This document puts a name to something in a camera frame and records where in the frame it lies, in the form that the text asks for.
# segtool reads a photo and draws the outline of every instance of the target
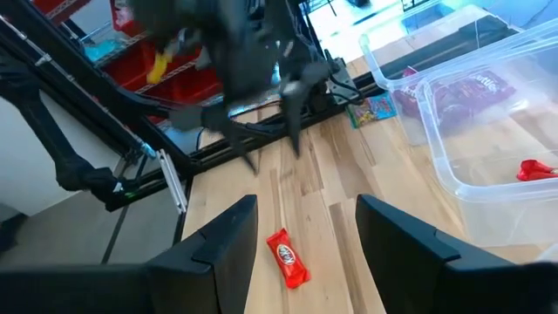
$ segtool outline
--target clear plastic bin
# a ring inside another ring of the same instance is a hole
[[[558,242],[558,178],[516,177],[523,160],[558,167],[558,39],[505,53],[418,84],[432,162],[474,244]]]
[[[550,248],[542,252],[536,261],[558,263],[558,243],[553,244]]]
[[[525,31],[513,26],[514,20],[527,27],[534,25],[522,20],[525,15],[517,14],[515,7],[523,3],[470,0],[461,3],[485,4],[488,10],[474,4],[450,10],[447,4],[451,2],[425,3],[367,31],[360,38],[372,75],[378,86],[391,93],[412,145],[425,144],[424,131],[416,106],[414,111],[404,109],[410,106],[407,103],[413,99],[414,86],[424,75],[449,64],[479,56],[484,58],[488,53],[550,38],[558,30],[555,20],[523,34]]]

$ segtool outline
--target wire shelf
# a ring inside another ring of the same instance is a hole
[[[141,33],[133,38],[129,38],[129,39],[121,39],[120,40],[120,45],[117,49],[115,49],[114,51],[111,51],[110,53],[107,53],[105,56],[103,56],[102,58],[100,58],[97,62],[96,65],[97,66],[103,66],[108,64],[110,61],[112,61],[113,59],[115,59],[117,56],[121,55],[122,53],[124,53],[130,46],[132,46],[133,44],[136,44],[137,42],[139,42],[141,39],[144,39],[147,37],[147,33]]]
[[[72,4],[76,3],[78,0],[65,0],[64,2],[62,2],[58,7],[56,7],[54,10],[48,12],[47,14],[45,14],[46,17],[52,19],[55,16],[57,16],[58,14],[60,14],[62,11],[66,10],[68,7],[70,7]]]
[[[195,60],[194,60],[194,61],[191,61],[191,62],[188,62],[188,63],[186,63],[186,64],[184,64],[184,65],[181,65],[180,67],[174,69],[173,71],[170,71],[167,75],[165,75],[165,76],[163,76],[163,77],[161,78],[161,80],[160,80],[159,83],[157,83],[157,84],[148,84],[148,85],[145,85],[145,86],[141,87],[139,90],[136,91],[136,93],[143,93],[143,92],[146,92],[146,91],[148,91],[148,90],[154,88],[155,86],[157,86],[157,85],[163,83],[164,81],[170,79],[171,77],[173,77],[173,76],[175,76],[175,75],[177,75],[177,74],[179,74],[179,73],[181,73],[181,72],[184,72],[185,70],[187,70],[187,69],[189,69],[189,68],[191,68],[191,67],[193,67],[193,66],[195,66]]]

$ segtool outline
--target yellow object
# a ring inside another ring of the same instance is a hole
[[[153,64],[153,69],[147,74],[147,83],[148,84],[157,84],[165,74],[167,70],[167,64],[173,61],[173,57],[169,56],[168,54],[159,54],[155,55],[155,62]]]

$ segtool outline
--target kitkat bar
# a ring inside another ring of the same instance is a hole
[[[290,244],[289,234],[285,228],[269,237],[267,243],[285,277],[287,288],[294,289],[310,280],[310,273]]]

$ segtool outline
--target white wall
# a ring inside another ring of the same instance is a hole
[[[71,16],[71,20],[85,33],[95,31],[112,21],[110,0],[91,0]]]
[[[119,156],[50,97],[43,101],[78,154],[94,167],[114,169]],[[54,163],[19,111],[0,98],[0,203],[34,215],[66,199]]]

